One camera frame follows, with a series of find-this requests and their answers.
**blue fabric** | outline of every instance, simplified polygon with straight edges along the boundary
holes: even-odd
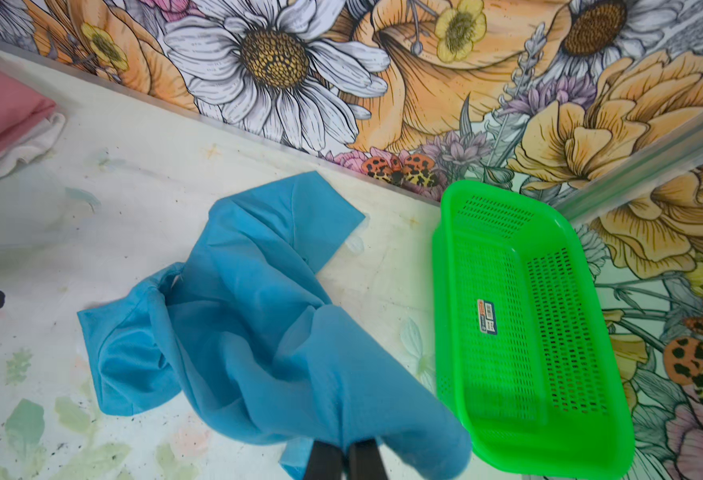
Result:
[[[183,390],[243,442],[380,437],[425,478],[461,473],[466,430],[315,278],[362,219],[317,173],[216,202],[186,264],[79,312],[101,410],[134,415]]]

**floral wallpaper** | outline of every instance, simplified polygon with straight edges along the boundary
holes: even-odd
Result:
[[[437,201],[561,200],[703,111],[703,0],[0,0],[0,40]],[[703,479],[703,164],[578,234],[631,478]]]

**basket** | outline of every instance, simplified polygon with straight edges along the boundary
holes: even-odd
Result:
[[[477,181],[433,236],[437,395],[491,466],[614,480],[634,433],[586,257],[555,209]]]

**white table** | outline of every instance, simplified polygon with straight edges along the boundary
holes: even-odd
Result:
[[[319,280],[411,372],[417,360],[400,340],[407,321],[418,325],[424,351],[433,353],[437,206],[148,97],[131,98],[114,84],[103,88],[95,77],[86,82],[1,51],[0,69],[55,100],[68,118],[36,168],[97,198],[94,212],[88,205],[65,219],[74,230],[65,240],[0,251],[0,290],[7,295],[0,310],[0,468],[9,475],[0,478],[28,480],[38,469],[38,478],[56,480],[288,478],[278,465],[283,446],[248,446],[211,432],[183,395],[136,417],[100,414],[80,388],[89,385],[90,372],[76,316],[183,261],[215,200],[279,178],[318,170],[367,215]],[[37,443],[40,425],[28,418],[37,407],[22,404],[20,417],[9,420],[23,398],[44,410]],[[11,447],[6,422],[11,432],[18,425],[31,430],[26,456],[17,453],[22,446]],[[392,480],[418,478],[386,449],[384,461]],[[475,457],[462,478],[519,475]]]

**daisy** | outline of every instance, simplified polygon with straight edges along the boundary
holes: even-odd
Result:
[[[37,53],[34,25],[23,0],[0,0],[0,40]]]
[[[683,4],[668,0],[573,0],[573,26],[562,41],[544,82],[563,74],[599,75],[621,57],[644,56],[677,21]]]
[[[355,119],[370,112],[349,105],[328,85],[361,98],[383,95],[389,57],[359,42],[322,34],[343,0],[200,0],[210,18],[189,16],[167,25],[168,57],[185,72],[205,115],[296,148],[319,151],[326,135],[349,144]]]

